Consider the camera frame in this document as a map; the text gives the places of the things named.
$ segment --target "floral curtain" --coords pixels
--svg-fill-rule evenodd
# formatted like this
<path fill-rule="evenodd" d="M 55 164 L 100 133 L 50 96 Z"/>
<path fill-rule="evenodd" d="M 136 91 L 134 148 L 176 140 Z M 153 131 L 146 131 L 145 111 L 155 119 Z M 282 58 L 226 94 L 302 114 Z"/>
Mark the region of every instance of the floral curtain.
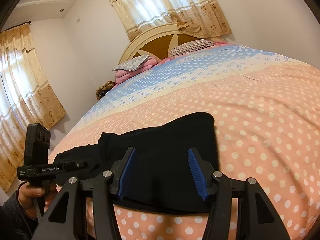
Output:
<path fill-rule="evenodd" d="M 23 163 L 27 126 L 47 129 L 65 114 L 39 64 L 28 24 L 0 33 L 0 187 Z"/>
<path fill-rule="evenodd" d="M 231 29 L 216 0 L 110 0 L 130 41 L 146 30 L 176 22 L 180 32 L 213 38 Z"/>

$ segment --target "curtain rod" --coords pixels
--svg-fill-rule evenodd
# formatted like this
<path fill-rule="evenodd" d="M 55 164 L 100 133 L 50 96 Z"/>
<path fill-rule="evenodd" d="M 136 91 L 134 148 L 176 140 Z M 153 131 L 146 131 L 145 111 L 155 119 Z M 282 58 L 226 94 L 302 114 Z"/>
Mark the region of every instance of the curtain rod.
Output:
<path fill-rule="evenodd" d="M 7 31 L 7 30 L 10 30 L 10 29 L 12 29 L 12 28 L 18 27 L 18 26 L 20 26 L 20 25 L 24 25 L 25 23 L 21 23 L 21 24 L 15 25 L 15 26 L 13 26 L 13 27 L 11 27 L 11 28 L 8 28 L 8 29 L 6 29 L 6 30 L 3 30 L 3 31 Z"/>

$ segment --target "dark sleeve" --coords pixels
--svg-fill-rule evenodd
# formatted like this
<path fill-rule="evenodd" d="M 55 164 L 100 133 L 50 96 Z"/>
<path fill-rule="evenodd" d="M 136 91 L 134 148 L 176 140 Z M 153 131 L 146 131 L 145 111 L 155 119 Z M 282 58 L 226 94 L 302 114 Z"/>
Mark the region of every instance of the dark sleeve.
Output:
<path fill-rule="evenodd" d="M 30 240 L 38 225 L 29 218 L 18 202 L 18 190 L 0 207 L 0 236 L 8 240 Z"/>

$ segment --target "human hand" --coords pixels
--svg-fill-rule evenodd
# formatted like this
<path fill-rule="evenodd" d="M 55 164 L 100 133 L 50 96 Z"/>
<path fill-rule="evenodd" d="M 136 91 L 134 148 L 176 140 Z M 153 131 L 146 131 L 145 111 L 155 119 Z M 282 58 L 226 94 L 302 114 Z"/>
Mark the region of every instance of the human hand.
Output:
<path fill-rule="evenodd" d="M 42 197 L 44 194 L 45 208 L 46 212 L 49 208 L 54 197 L 57 195 L 57 185 L 54 182 L 50 183 L 50 192 L 45 192 L 44 188 L 32 186 L 28 183 L 23 184 L 18 192 L 18 201 L 20 206 L 23 208 L 25 213 L 33 219 L 37 218 L 36 208 L 33 205 L 32 199 L 35 197 Z"/>

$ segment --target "curtain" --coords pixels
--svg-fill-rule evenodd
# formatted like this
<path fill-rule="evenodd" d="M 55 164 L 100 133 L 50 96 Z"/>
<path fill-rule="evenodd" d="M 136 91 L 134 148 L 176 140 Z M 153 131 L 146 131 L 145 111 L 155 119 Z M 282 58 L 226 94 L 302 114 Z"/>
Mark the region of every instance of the curtain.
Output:
<path fill-rule="evenodd" d="M 216 0 L 110 0 L 130 41 L 146 30 L 176 22 L 180 32 L 213 38 L 231 29 Z"/>
<path fill-rule="evenodd" d="M 0 187 L 7 192 L 23 163 L 27 126 L 47 129 L 65 114 L 41 69 L 28 24 L 0 33 Z"/>

